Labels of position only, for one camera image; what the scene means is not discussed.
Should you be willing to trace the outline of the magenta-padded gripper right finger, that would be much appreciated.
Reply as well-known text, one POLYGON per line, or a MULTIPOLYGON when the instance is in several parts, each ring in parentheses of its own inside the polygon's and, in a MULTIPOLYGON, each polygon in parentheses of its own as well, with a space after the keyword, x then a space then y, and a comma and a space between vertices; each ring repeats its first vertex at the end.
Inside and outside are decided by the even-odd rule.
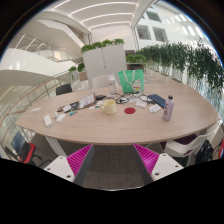
POLYGON ((133 145, 133 156, 144 184, 152 183, 183 169, 167 153, 156 153, 138 144, 133 145))

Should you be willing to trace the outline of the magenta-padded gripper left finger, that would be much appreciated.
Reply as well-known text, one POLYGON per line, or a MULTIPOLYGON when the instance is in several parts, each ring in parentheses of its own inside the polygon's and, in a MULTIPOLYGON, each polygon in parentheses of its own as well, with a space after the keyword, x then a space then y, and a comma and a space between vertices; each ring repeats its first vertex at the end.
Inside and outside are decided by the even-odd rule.
POLYGON ((45 171, 73 182, 78 186, 83 186, 94 154, 94 146, 90 144, 67 157, 58 156, 45 168, 45 171))

